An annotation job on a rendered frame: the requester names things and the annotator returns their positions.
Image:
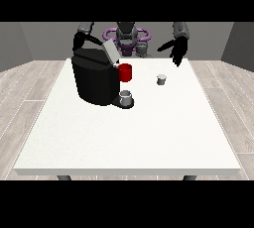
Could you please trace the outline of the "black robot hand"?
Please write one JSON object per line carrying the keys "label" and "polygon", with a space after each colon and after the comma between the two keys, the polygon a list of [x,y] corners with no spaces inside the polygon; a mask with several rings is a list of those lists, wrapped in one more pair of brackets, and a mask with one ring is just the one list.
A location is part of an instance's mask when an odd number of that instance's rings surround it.
{"label": "black robot hand", "polygon": [[95,38],[91,35],[87,35],[83,32],[77,32],[73,38],[72,50],[75,52],[76,50],[80,49],[84,45],[85,41],[90,41],[90,42],[92,42],[96,45],[99,45],[99,46],[102,45],[102,42],[100,40],[98,40],[97,38]]}
{"label": "black robot hand", "polygon": [[180,36],[174,40],[168,41],[158,48],[158,52],[167,49],[172,49],[170,57],[173,59],[173,63],[179,66],[188,51],[188,39],[184,36]]}

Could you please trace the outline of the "pale grey machine lid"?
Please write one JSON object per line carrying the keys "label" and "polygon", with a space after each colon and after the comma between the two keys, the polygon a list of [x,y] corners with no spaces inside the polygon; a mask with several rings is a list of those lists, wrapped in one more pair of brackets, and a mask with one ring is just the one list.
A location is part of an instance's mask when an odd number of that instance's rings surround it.
{"label": "pale grey machine lid", "polygon": [[120,54],[118,53],[115,44],[112,40],[108,40],[102,44],[108,59],[111,64],[115,64],[120,59]]}

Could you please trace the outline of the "black coffee machine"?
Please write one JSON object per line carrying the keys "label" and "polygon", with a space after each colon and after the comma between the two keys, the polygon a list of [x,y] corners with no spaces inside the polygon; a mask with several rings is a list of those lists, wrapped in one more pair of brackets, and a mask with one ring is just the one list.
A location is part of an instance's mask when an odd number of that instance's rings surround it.
{"label": "black coffee machine", "polygon": [[73,52],[71,64],[78,95],[84,101],[99,106],[115,105],[122,109],[134,106],[120,104],[119,65],[110,63],[106,52],[80,48]]}

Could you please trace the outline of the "red pod holder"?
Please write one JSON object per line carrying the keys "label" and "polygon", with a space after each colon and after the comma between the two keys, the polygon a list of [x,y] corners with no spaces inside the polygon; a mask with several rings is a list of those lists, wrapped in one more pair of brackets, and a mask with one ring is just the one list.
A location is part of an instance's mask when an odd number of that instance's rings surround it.
{"label": "red pod holder", "polygon": [[121,63],[118,66],[119,80],[122,82],[128,82],[132,79],[132,65],[129,63]]}

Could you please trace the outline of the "small grey cup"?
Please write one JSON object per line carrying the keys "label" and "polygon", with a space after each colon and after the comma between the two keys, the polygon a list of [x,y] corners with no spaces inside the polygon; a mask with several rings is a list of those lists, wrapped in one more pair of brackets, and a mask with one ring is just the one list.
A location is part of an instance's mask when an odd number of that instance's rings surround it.
{"label": "small grey cup", "polygon": [[123,106],[128,106],[132,102],[132,94],[129,90],[122,90],[119,93],[119,97],[120,97],[120,104]]}

